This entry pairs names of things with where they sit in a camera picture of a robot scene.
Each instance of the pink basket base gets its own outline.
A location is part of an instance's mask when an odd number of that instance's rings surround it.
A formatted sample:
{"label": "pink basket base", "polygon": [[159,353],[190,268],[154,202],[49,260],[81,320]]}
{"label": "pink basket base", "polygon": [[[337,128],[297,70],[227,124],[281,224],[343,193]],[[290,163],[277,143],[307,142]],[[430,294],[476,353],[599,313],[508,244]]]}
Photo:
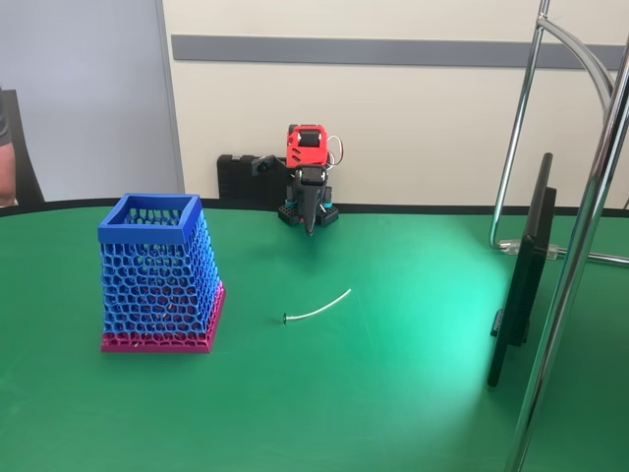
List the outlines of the pink basket base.
{"label": "pink basket base", "polygon": [[227,290],[223,282],[218,284],[207,332],[204,334],[169,333],[105,333],[102,336],[102,352],[178,352],[207,354],[212,349],[218,322],[223,311]]}

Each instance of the white wall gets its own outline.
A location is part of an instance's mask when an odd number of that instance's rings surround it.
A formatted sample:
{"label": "white wall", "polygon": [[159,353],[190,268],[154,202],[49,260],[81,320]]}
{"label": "white wall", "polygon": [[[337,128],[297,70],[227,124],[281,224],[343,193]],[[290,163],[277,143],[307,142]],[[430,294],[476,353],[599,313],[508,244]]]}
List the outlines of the white wall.
{"label": "white wall", "polygon": [[[537,0],[166,0],[168,34],[529,41]],[[588,43],[624,44],[629,2],[553,0],[549,17]],[[172,61],[188,192],[217,197],[221,153],[283,154],[290,123],[346,146],[338,202],[492,205],[523,70]],[[292,99],[297,88],[318,89]],[[601,124],[585,72],[539,70],[507,202],[527,205],[545,151],[558,204],[579,203]],[[608,207],[629,197],[624,152]]]}

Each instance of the green table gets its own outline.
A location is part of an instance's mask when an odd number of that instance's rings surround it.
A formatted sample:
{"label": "green table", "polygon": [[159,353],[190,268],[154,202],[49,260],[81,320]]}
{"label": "green table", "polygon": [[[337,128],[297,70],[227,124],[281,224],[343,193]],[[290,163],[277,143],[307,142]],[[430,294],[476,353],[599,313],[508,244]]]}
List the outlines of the green table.
{"label": "green table", "polygon": [[[502,471],[562,262],[489,391],[515,262],[487,246],[489,216],[344,214],[309,239],[271,212],[206,210],[228,289],[212,352],[102,354],[108,210],[0,218],[0,471]],[[604,218],[594,250],[628,238]],[[629,469],[628,292],[629,271],[588,265],[525,470]]]}

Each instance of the chair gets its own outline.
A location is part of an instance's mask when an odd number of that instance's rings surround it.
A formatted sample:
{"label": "chair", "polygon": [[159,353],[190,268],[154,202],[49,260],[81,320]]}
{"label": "chair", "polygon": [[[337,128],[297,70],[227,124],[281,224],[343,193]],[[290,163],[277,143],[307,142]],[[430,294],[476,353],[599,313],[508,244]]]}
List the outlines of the chair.
{"label": "chair", "polygon": [[9,119],[13,148],[16,153],[16,198],[20,206],[43,204],[43,194],[30,163],[27,142],[22,128],[18,94],[15,90],[0,90],[0,99]]}

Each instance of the black monitor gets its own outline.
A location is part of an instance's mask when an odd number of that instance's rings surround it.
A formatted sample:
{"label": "black monitor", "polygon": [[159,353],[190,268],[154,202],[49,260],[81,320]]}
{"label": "black monitor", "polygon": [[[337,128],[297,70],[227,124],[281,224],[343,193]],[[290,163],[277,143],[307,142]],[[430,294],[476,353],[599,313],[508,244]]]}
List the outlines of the black monitor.
{"label": "black monitor", "polygon": [[507,346],[521,346],[527,340],[529,317],[542,278],[554,215],[556,190],[546,185],[551,164],[552,154],[546,153],[520,241],[506,303],[503,309],[498,310],[493,321],[491,335],[496,340],[487,377],[489,386],[498,384]]}

